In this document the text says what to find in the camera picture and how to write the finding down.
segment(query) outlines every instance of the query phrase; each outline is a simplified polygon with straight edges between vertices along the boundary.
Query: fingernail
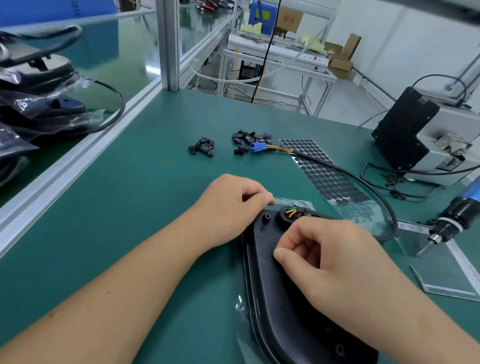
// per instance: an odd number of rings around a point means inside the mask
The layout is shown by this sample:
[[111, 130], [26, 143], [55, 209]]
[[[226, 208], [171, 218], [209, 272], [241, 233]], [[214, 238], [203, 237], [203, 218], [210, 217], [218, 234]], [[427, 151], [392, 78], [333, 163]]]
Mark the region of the fingernail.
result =
[[273, 257], [279, 262], [283, 258], [283, 252], [282, 249], [276, 248], [273, 251]]

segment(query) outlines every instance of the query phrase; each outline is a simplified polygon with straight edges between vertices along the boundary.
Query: hand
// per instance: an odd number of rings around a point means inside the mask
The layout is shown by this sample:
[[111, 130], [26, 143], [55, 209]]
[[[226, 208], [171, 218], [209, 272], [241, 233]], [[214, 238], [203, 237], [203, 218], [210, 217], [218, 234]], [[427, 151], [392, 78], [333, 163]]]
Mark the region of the hand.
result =
[[350, 221], [301, 217], [274, 257], [312, 306], [379, 350], [398, 350], [405, 337], [415, 342], [415, 305], [434, 306], [380, 244]]
[[206, 250], [229, 242], [275, 199], [261, 184], [224, 174], [214, 180], [187, 211], [206, 239]]

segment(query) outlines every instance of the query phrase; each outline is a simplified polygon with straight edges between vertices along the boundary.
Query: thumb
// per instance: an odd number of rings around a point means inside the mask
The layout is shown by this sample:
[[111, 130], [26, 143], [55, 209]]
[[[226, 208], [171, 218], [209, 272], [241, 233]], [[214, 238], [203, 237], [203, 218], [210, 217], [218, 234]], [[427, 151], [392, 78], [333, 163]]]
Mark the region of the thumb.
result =
[[276, 248], [273, 252], [274, 258], [279, 262], [285, 273], [300, 288], [300, 291], [310, 300], [309, 295], [312, 289], [318, 287], [323, 279], [323, 272], [312, 267], [305, 259], [293, 250]]
[[255, 219], [260, 211], [267, 206], [273, 200], [273, 195], [270, 192], [260, 192], [254, 194], [247, 201], [244, 202], [246, 209], [244, 209], [248, 215], [250, 222]]

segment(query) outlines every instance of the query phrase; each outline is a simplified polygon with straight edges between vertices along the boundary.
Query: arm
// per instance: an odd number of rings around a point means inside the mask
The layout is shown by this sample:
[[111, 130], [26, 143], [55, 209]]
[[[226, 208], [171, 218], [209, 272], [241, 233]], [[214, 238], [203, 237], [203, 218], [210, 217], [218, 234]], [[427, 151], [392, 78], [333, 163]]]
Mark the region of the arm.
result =
[[0, 363], [131, 363], [195, 260], [273, 203], [255, 181], [218, 178], [187, 212], [8, 342]]
[[480, 345], [355, 224], [302, 217], [274, 257], [317, 310], [400, 363], [479, 362]]

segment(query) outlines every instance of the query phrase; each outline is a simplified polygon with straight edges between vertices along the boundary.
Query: transparent tube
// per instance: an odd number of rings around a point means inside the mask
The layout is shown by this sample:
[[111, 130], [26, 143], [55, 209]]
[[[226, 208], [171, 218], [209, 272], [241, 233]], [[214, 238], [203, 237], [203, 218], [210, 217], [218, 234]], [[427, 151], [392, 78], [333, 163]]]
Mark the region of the transparent tube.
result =
[[[299, 58], [303, 53], [305, 53], [305, 51], [308, 49], [308, 47], [316, 40], [318, 39], [318, 37], [320, 37], [320, 35], [322, 35], [322, 32], [332, 23], [333, 19], [335, 17], [334, 16], [331, 16], [330, 19], [328, 19], [328, 21], [326, 22], [326, 24], [320, 29], [320, 31], [318, 32], [318, 34], [316, 36], [314, 36], [310, 42], [305, 45], [305, 47], [294, 57], [292, 58], [289, 62], [286, 62], [284, 63], [282, 66], [278, 67], [277, 69], [274, 69], [273, 71], [269, 72], [269, 73], [266, 73], [263, 75], [263, 78], [265, 77], [268, 77], [268, 76], [271, 76], [275, 73], [277, 73], [278, 71], [281, 71], [281, 70], [284, 70], [286, 69], [288, 66], [291, 66], [293, 64], [293, 62], [295, 62], [295, 59]], [[215, 78], [215, 77], [210, 77], [210, 76], [204, 76], [203, 74], [201, 73], [198, 73], [192, 66], [190, 66], [190, 69], [192, 70], [192, 72], [194, 74], [196, 74], [197, 76], [200, 76], [202, 78], [206, 78], [207, 80], [212, 80], [212, 81], [218, 81], [218, 82], [223, 82], [223, 83], [226, 83], [226, 84], [246, 84], [248, 82], [253, 82], [253, 81], [258, 81], [260, 80], [260, 77], [254, 77], [254, 78], [249, 78], [248, 80], [221, 80], [219, 78]]]

